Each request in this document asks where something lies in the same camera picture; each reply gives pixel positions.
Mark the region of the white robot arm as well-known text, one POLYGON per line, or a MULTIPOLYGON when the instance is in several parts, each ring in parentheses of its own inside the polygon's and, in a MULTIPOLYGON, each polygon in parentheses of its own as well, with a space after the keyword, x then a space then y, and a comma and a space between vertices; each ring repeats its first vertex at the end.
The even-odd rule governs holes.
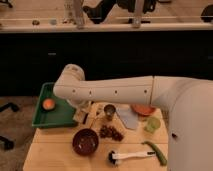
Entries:
POLYGON ((94 101, 165 110, 169 115, 168 171, 213 171, 213 80, 142 76, 87 81, 81 67, 68 64, 53 92, 75 108, 94 101))

